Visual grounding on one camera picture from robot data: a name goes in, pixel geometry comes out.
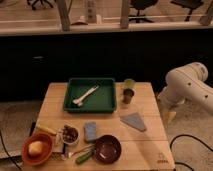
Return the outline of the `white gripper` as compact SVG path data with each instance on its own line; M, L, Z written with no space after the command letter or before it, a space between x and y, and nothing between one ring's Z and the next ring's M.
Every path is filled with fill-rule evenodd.
M159 98L161 104L161 116L163 121L167 121L169 125L176 116L175 108L184 103L183 98L169 98L167 96L161 96Z

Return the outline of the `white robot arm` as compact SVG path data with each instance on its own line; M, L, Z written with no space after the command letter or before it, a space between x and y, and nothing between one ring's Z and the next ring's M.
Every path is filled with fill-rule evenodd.
M168 125L174 119L174 109L186 99L197 103L213 115L213 88L205 84L207 78L208 70L200 62L174 68L166 74L166 86L158 95L164 125Z

